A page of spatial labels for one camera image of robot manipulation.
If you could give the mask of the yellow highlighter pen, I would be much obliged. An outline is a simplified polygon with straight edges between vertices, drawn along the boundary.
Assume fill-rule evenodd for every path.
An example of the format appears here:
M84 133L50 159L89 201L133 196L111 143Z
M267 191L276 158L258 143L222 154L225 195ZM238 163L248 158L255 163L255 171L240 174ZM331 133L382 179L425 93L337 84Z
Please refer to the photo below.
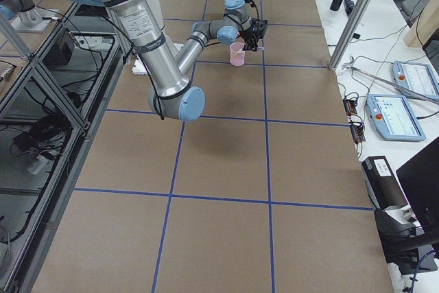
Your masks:
M230 56L236 58L238 56L244 55L243 45L241 43L233 44L230 46Z

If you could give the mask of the pink mesh pen holder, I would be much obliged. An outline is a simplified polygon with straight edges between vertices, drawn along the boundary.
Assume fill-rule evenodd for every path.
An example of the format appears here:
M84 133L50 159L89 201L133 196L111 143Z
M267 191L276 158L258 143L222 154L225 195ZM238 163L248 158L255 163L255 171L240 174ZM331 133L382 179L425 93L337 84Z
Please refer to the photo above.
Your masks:
M244 44L240 42L233 43L230 49L230 63L232 66L240 67L245 62L246 52L244 51Z

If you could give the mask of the near blue teach pendant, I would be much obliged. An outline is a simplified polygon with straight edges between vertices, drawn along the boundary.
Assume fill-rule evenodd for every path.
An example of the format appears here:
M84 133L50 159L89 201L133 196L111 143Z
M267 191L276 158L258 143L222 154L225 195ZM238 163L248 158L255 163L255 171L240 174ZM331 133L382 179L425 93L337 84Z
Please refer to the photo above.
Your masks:
M405 96L369 94L366 105L377 132L384 140L419 142L426 139Z

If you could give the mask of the blue teach pendant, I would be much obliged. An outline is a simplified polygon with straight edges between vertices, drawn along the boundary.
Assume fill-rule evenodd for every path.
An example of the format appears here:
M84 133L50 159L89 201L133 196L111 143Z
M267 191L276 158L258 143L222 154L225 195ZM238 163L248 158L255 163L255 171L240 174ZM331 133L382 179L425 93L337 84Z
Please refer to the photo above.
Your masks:
M427 97L438 99L438 81L429 64L395 61L392 74L397 85Z
M366 105L377 132L384 140L419 142L426 139L405 96L369 94Z

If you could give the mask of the far blue teach pendant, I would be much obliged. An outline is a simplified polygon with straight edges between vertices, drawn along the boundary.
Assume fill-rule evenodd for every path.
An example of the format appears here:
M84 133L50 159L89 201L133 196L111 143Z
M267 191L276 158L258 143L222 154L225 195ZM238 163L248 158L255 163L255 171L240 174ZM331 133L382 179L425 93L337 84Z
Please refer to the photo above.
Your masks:
M397 85L427 97L438 99L438 81L429 64L395 61L392 74Z

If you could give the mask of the black cardboard box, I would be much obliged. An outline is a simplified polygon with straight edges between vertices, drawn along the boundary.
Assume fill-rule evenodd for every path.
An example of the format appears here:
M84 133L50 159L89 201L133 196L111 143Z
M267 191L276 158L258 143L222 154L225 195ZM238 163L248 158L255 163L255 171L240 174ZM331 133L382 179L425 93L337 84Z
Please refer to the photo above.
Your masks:
M375 209L403 209L408 202L385 156L369 156L361 162L368 196Z

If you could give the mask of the black monitor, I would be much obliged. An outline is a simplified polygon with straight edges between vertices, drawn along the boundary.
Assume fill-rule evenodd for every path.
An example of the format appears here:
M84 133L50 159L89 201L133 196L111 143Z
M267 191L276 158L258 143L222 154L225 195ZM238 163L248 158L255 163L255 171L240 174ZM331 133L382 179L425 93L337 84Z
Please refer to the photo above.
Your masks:
M421 247L438 252L438 140L433 140L397 169L396 174L423 234L396 227L396 221L374 212L379 237L388 262L413 257Z

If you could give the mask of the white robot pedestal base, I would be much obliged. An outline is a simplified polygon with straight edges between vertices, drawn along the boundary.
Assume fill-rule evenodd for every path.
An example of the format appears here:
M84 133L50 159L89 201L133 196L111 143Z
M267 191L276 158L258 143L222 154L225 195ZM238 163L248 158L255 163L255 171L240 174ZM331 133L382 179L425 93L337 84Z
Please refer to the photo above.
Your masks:
M158 69L157 73L159 77L164 77L165 72L168 76L174 75L178 80L182 76L178 65L175 61L175 56L178 53L175 45L172 43L170 37L166 35L165 25L163 23L161 5L159 0L145 0L146 5L146 19L150 21L146 28L147 31L142 35L142 39L147 40L147 45L144 46L144 52L159 51L158 58L150 58L146 64L142 63L143 56L147 54L140 54L140 48L138 47L137 59L134 62L132 73L135 75L149 75L148 67L152 65L158 65L161 60L164 60L165 68Z

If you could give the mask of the aluminium frame post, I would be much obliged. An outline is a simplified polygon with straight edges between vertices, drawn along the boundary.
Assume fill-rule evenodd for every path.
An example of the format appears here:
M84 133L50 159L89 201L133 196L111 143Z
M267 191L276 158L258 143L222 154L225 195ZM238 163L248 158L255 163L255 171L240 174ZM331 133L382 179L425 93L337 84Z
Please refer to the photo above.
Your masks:
M355 33L362 16L366 12L369 3L370 0L357 0L353 12L351 13L345 25L345 28L328 63L328 69L330 71L335 71L337 69L337 66L339 65L347 47L349 46L353 34Z

